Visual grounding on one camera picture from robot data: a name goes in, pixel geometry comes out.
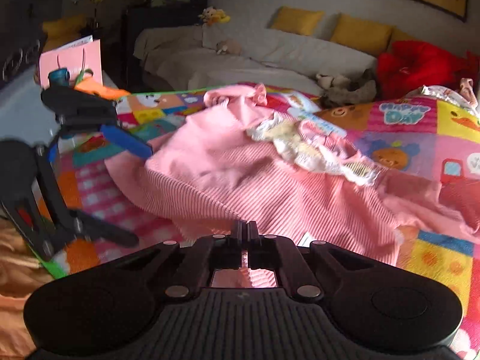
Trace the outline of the pink ribbed garment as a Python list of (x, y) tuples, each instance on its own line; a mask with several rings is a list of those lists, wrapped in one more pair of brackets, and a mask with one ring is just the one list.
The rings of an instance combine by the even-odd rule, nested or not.
[(476, 180), (443, 185), (375, 163), (310, 119), (269, 108), (262, 85), (217, 88), (203, 103), (154, 139), (149, 158), (106, 161), (128, 200), (185, 237), (254, 221), (264, 234), (309, 234), (391, 264), (404, 226), (479, 241)]

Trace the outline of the orange blanket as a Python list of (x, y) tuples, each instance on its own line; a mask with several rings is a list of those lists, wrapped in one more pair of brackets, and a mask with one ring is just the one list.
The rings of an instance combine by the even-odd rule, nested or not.
[(1, 220), (1, 358), (24, 359), (35, 345), (24, 324), (31, 293), (52, 281), (13, 225)]

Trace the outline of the pink paper bag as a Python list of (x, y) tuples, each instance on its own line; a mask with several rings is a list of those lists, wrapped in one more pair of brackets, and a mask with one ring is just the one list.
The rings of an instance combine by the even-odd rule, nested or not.
[(85, 77), (92, 77), (102, 85), (103, 69), (100, 45), (99, 40), (88, 36), (43, 52), (38, 65), (40, 86), (47, 88), (50, 85), (49, 74), (60, 69), (68, 71), (70, 81), (75, 81), (83, 72)]

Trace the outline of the white covered sofa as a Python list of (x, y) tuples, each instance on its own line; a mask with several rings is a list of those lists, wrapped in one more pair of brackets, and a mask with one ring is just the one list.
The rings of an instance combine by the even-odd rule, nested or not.
[[(241, 55), (216, 53), (217, 43), (227, 39), (241, 45)], [(148, 28), (138, 35), (133, 56), (149, 84), (164, 81), (179, 91), (250, 82), (321, 94), (318, 73), (354, 79), (377, 64), (371, 55), (330, 41), (233, 24)]]

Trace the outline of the small beige plush toy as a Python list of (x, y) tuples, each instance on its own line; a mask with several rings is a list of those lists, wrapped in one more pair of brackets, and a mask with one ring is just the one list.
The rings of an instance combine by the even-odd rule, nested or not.
[(216, 53), (218, 55), (241, 55), (242, 48), (241, 45), (233, 40), (227, 39), (224, 41), (220, 41), (216, 45)]

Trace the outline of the yellow plush duck toy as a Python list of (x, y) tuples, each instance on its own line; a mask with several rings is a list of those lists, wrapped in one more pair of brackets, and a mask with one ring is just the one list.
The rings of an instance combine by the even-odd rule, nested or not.
[(226, 24), (230, 22), (231, 18), (222, 9), (214, 7), (205, 8), (199, 15), (202, 24), (213, 26), (214, 24)]

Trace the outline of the grey dotted plush toy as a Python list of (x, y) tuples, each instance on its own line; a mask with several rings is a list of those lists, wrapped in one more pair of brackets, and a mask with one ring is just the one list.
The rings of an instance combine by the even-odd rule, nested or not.
[(328, 76), (318, 73), (316, 81), (323, 90), (323, 97), (340, 107), (369, 103), (377, 96), (377, 82), (371, 68), (354, 79), (340, 74)]

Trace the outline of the colourful cartoon play mat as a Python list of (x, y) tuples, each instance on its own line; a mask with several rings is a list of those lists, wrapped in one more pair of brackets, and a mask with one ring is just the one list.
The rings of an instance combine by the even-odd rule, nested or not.
[[(134, 94), (118, 110), (142, 126), (186, 119), (204, 109), (206, 92)], [(300, 94), (266, 97), (375, 163), (442, 185), (479, 183), (479, 121), (458, 106), (411, 97), (318, 111)], [(235, 221), (187, 238), (134, 206), (190, 246), (157, 241), (37, 289), (24, 307), (35, 359), (479, 357), (479, 240), (404, 226), (391, 264), (257, 226), (262, 267), (252, 270), (248, 255), (247, 268), (234, 261)]]

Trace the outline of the yellow cushion left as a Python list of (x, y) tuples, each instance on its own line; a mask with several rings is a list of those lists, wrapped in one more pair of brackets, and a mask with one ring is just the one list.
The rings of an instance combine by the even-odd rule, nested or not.
[(276, 13), (270, 29), (302, 36), (312, 36), (324, 14), (321, 10), (281, 7)]

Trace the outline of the yellow cushion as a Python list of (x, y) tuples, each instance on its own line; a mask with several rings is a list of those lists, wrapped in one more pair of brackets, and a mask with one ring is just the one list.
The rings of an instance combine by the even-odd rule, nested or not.
[(394, 27), (340, 14), (330, 41), (373, 57), (385, 52)]
[(321, 10), (281, 7), (276, 13), (270, 29), (302, 36), (312, 36), (324, 14)]

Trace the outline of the red plush cushion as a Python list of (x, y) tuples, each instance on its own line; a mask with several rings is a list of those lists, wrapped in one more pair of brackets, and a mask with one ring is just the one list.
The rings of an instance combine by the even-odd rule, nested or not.
[(377, 87), (382, 99), (399, 99), (422, 86), (457, 90), (461, 79), (479, 82), (479, 57), (465, 57), (424, 41), (396, 41), (377, 58)]

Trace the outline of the yellow cushion right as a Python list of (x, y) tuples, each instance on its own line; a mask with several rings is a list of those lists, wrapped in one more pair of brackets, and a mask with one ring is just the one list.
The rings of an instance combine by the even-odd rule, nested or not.
[(373, 57), (385, 52), (394, 27), (340, 14), (330, 41)]

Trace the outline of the floral folded cloth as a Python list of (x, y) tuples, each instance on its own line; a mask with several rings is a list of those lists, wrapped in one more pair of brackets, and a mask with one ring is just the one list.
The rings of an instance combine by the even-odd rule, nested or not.
[(437, 100), (457, 106), (470, 113), (470, 115), (479, 117), (479, 100), (473, 91), (473, 80), (469, 78), (462, 78), (460, 80), (460, 88), (458, 90), (453, 90), (441, 85), (423, 85), (409, 92), (405, 97), (436, 98)]

